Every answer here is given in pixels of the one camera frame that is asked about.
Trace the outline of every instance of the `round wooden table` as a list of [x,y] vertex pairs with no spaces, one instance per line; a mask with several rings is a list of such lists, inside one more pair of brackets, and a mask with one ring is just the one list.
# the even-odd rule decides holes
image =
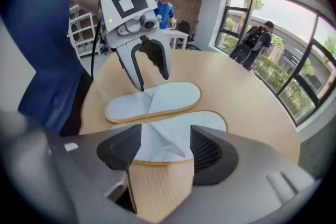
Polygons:
[[[276,97],[251,72],[226,55],[215,52],[172,50],[171,56],[169,82],[196,84],[202,91],[201,100],[188,111],[142,122],[195,111],[214,111],[225,119],[227,132],[266,143],[298,163],[300,143],[293,122]],[[137,52],[136,58],[145,88],[164,82],[158,68],[146,54]],[[81,134],[110,129],[113,123],[105,118],[106,104],[113,98],[135,92],[117,54],[112,54],[84,101]],[[138,216],[152,223],[162,221],[191,192],[193,174],[193,163],[164,166],[132,164],[130,181]]]

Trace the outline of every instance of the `floor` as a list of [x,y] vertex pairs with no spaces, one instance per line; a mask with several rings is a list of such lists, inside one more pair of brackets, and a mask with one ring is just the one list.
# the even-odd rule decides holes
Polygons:
[[[100,68],[103,66],[105,61],[109,58],[111,55],[110,52],[108,52],[106,55],[105,54],[96,54],[95,55],[95,63],[94,63],[94,68],[93,68],[93,77],[96,78],[98,75],[98,72]],[[82,66],[85,68],[85,70],[91,75],[91,55],[87,55],[84,57],[80,58],[80,62],[82,63]]]

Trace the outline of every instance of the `person in blue shirt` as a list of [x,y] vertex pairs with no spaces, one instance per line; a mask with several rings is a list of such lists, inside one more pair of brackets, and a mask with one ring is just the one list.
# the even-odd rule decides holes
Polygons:
[[154,11],[156,15],[161,15],[160,29],[168,28],[168,17],[171,22],[176,22],[173,5],[167,0],[159,0]]
[[[61,136],[77,135],[92,78],[67,39],[71,0],[5,0],[1,15],[14,42],[35,69],[18,110]],[[98,0],[75,0],[98,13]]]

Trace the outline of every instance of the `white slipper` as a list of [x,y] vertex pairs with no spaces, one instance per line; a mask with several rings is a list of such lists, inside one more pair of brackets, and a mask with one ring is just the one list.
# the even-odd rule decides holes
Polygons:
[[190,109],[200,98],[200,89],[192,83],[165,83],[113,99],[107,104],[105,115],[114,123],[140,120]]
[[194,156],[190,149],[191,125],[227,130],[224,119],[210,111],[193,112],[158,122],[143,123],[141,147],[134,161],[149,165],[192,161]]

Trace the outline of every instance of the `mesh pad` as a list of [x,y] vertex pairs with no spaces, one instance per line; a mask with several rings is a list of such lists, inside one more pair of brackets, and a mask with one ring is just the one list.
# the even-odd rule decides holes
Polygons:
[[112,170],[127,171],[140,146],[141,124],[137,124],[101,142],[97,155]]
[[190,149],[194,155],[195,186],[218,184],[238,165],[238,152],[231,143],[196,125],[191,126]]
[[194,129],[191,129],[190,149],[194,155],[195,173],[214,165],[223,155],[218,144]]

